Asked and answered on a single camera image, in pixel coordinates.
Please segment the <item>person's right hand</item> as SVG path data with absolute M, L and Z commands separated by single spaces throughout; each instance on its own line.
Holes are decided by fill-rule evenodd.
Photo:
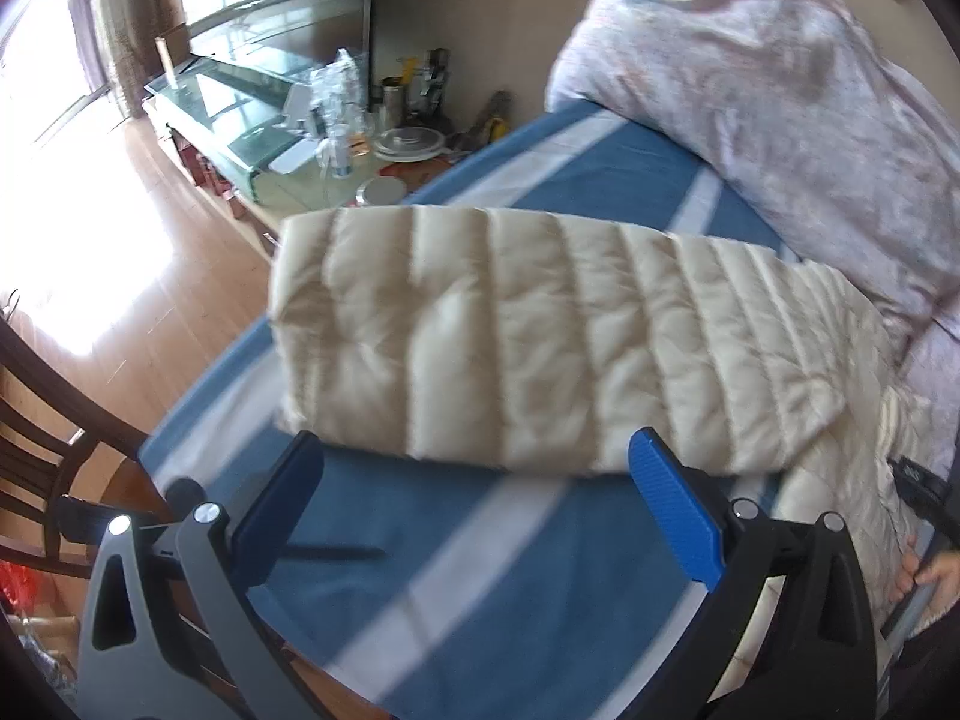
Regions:
M 921 566 L 921 559 L 916 554 L 916 536 L 911 535 L 901 559 L 900 571 L 890 592 L 890 600 L 898 603 L 914 587 L 926 587 L 926 585 L 934 587 L 934 593 L 928 603 L 929 611 L 935 614 L 949 611 L 958 600 L 960 554 L 951 550 L 940 551 L 926 566 Z

